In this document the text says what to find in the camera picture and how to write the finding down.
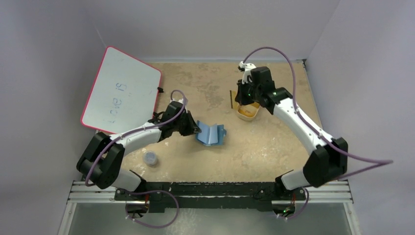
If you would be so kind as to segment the blue leather card holder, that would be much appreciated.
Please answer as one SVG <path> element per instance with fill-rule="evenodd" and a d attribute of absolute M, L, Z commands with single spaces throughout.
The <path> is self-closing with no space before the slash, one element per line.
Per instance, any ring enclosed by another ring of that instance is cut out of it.
<path fill-rule="evenodd" d="M 207 125 L 201 121 L 197 121 L 197 126 L 201 129 L 196 134 L 196 140 L 205 146 L 223 145 L 224 138 L 227 134 L 223 124 Z"/>

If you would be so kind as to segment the yellow credit card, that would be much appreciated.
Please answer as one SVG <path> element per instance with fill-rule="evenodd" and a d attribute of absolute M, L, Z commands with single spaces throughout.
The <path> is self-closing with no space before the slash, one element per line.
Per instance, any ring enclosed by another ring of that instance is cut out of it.
<path fill-rule="evenodd" d="M 235 101 L 236 95 L 236 91 L 230 90 L 231 108 L 234 110 L 237 110 L 238 107 L 238 103 Z"/>

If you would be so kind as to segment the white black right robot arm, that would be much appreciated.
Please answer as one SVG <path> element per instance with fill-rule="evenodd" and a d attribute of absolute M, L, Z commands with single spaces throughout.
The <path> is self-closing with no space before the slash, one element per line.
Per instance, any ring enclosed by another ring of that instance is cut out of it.
<path fill-rule="evenodd" d="M 235 101 L 240 105 L 257 102 L 266 108 L 291 129 L 309 154 L 302 169 L 276 178 L 278 198 L 287 199 L 297 188 L 320 187 L 346 173 L 348 144 L 343 138 L 333 138 L 306 114 L 299 117 L 301 109 L 292 94 L 284 87 L 275 87 L 268 67 L 240 63 L 238 69 L 243 77 L 237 81 Z"/>

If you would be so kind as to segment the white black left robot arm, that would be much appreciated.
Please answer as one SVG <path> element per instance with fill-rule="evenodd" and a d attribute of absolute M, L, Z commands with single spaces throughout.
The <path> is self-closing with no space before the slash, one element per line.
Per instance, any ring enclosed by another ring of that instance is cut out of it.
<path fill-rule="evenodd" d="M 171 101 L 165 111 L 154 113 L 152 119 L 136 129 L 121 134 L 95 134 L 76 169 L 85 176 L 87 186 L 125 189 L 133 200 L 140 200 L 146 194 L 146 187 L 141 184 L 145 180 L 131 170 L 122 169 L 123 158 L 147 145 L 161 142 L 173 132 L 179 132 L 181 136 L 201 132 L 191 112 L 180 101 Z"/>

